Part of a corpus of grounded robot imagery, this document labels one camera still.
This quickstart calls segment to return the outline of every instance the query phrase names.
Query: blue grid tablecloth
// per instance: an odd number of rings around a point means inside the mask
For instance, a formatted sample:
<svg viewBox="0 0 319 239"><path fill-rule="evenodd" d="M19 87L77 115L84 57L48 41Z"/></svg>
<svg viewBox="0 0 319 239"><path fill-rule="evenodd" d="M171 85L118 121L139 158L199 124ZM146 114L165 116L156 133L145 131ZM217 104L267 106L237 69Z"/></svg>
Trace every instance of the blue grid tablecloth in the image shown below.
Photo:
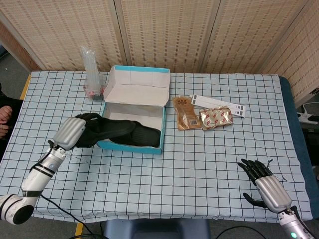
<svg viewBox="0 0 319 239"><path fill-rule="evenodd" d="M108 73L101 72L106 84ZM85 97L85 72L35 71L18 122L0 165L0 195L19 193L28 169L48 148L68 117L103 110ZM175 95L198 94L246 106L234 125L178 131ZM114 218L223 218L276 221L277 215L253 207L244 192L260 198L241 158L268 163L304 219L309 198L291 140L277 75L171 74L162 155L75 148L43 194L86 222ZM39 199L34 216L73 221Z"/></svg>

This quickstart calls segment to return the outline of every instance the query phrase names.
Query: snack packet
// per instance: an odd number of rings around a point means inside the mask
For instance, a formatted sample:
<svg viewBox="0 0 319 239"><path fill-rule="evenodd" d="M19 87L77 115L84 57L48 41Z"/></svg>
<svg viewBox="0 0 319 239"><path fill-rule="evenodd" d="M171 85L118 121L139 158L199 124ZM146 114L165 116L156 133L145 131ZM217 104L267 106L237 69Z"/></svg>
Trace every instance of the snack packet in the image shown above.
<svg viewBox="0 0 319 239"><path fill-rule="evenodd" d="M199 119L203 130L233 124L233 115L227 106L200 110Z"/></svg>
<svg viewBox="0 0 319 239"><path fill-rule="evenodd" d="M187 96L174 97L173 104L177 112L178 130L200 128L200 122L195 114L194 105L191 104L190 97L187 97Z"/></svg>

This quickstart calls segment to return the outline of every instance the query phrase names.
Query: gray floor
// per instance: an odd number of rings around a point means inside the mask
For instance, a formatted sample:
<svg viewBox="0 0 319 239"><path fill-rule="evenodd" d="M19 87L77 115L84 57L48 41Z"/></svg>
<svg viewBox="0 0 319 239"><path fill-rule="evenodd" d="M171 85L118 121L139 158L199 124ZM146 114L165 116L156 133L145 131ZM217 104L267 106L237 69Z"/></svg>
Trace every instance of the gray floor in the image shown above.
<svg viewBox="0 0 319 239"><path fill-rule="evenodd" d="M28 73L8 55L0 59L0 82L2 90L9 97L19 98L23 86L26 82ZM235 222L227 220L211 220L211 238L214 239L224 229L233 226L250 226L260 231L266 238L289 238L282 231L278 224L270 223L248 223ZM319 235L319 221L311 220L306 222L316 235ZM99 223L88 224L94 233L100 233ZM25 224L13 226L6 222L0 221L1 239L67 239L74 235L76 224L53 221L40 218L31 218ZM249 229L233 229L226 232L221 239L259 239L261 238L256 232Z"/></svg>

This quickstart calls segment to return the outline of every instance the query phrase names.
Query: woven panel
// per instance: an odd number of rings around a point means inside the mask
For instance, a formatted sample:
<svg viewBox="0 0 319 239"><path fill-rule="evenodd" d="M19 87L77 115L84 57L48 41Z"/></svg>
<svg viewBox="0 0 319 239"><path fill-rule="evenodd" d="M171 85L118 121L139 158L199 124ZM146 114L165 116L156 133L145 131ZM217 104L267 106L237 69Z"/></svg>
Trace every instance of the woven panel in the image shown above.
<svg viewBox="0 0 319 239"><path fill-rule="evenodd" d="M220 9L204 72L255 73L303 0L228 0Z"/></svg>
<svg viewBox="0 0 319 239"><path fill-rule="evenodd" d="M285 76L291 84L295 102L319 85L318 22L319 1L313 0L263 70Z"/></svg>
<svg viewBox="0 0 319 239"><path fill-rule="evenodd" d="M8 29L0 22L0 41L6 49L29 70L39 70L39 66L31 59L29 53L17 42Z"/></svg>
<svg viewBox="0 0 319 239"><path fill-rule="evenodd" d="M0 9L49 70L83 70L81 45L99 70L122 63L106 0L0 0Z"/></svg>
<svg viewBox="0 0 319 239"><path fill-rule="evenodd" d="M133 65L194 72L214 1L121 0Z"/></svg>

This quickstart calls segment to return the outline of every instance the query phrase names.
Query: blue table edge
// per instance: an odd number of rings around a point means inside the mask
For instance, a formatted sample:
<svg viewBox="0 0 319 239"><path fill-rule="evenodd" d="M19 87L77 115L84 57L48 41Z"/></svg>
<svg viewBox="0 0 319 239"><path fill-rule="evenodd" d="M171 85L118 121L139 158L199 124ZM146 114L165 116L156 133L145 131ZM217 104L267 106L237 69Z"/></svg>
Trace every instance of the blue table edge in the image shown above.
<svg viewBox="0 0 319 239"><path fill-rule="evenodd" d="M289 81L285 77L280 76L279 79L290 134L295 147L297 159L300 162L301 172L306 183L306 192L310 201L311 213L313 215L313 218L319 218L319 188L314 172L312 170L304 134L297 117L294 98L291 92L291 86Z"/></svg>

